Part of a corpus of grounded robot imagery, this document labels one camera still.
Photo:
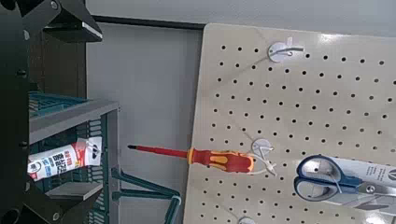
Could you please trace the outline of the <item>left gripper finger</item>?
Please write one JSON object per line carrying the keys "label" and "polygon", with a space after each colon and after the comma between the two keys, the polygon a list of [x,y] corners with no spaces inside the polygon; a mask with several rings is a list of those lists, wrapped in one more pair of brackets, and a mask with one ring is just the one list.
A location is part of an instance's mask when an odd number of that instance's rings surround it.
{"label": "left gripper finger", "polygon": [[18,0],[23,28],[66,43],[101,42],[103,33],[82,0]]}
{"label": "left gripper finger", "polygon": [[18,224],[82,224],[102,190],[102,183],[68,182],[44,193],[31,182]]}

